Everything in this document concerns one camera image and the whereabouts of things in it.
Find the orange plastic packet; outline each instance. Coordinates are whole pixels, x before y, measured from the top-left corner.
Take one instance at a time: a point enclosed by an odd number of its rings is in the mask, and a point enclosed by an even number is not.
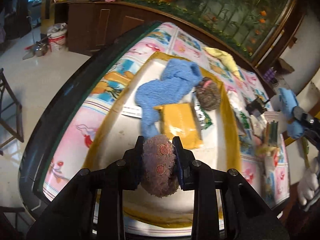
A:
[[[170,104],[155,106],[160,111],[161,133],[172,139],[179,136],[185,149],[195,149],[202,145],[190,104]]]

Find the white bucket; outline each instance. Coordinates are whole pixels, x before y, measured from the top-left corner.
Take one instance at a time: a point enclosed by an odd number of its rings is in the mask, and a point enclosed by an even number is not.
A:
[[[67,33],[67,29],[56,32],[56,33],[48,34],[48,36],[50,35],[48,40],[49,40],[51,52],[59,51],[60,49],[63,49],[65,47],[66,33]]]

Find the blue cloth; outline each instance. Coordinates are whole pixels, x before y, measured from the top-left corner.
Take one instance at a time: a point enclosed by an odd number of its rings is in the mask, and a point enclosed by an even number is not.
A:
[[[150,138],[159,134],[155,122],[160,116],[154,106],[178,103],[201,80],[202,74],[196,63],[174,58],[168,61],[161,80],[151,80],[138,87],[135,101],[142,108],[142,135]]]
[[[279,92],[281,111],[288,121],[293,117],[293,108],[298,106],[299,103],[295,94],[291,90],[279,88]],[[304,127],[298,121],[293,121],[291,124],[287,124],[287,131],[291,138],[299,139],[304,133]]]

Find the white floor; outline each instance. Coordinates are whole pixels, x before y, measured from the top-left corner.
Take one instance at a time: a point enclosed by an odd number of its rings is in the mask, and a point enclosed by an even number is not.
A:
[[[40,40],[40,29],[37,28],[34,32],[36,41]],[[15,139],[2,149],[4,156],[0,156],[0,206],[23,206],[18,189],[18,169],[30,135],[54,95],[89,58],[64,50],[22,60],[26,54],[24,48],[32,43],[32,35],[29,33],[12,41],[10,48],[0,56],[0,67],[4,68],[4,76],[22,104],[25,141],[21,143]],[[3,102],[6,104],[8,98],[5,97]],[[1,142],[5,141],[7,136],[7,133],[0,129]]]

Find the white glove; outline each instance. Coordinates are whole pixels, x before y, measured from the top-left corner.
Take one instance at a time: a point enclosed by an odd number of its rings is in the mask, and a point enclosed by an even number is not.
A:
[[[316,175],[318,170],[319,163],[317,158],[314,158],[310,162],[310,168],[305,171],[303,178],[298,184],[298,199],[303,206],[307,203],[307,200],[313,199],[315,191],[319,188],[319,182]]]

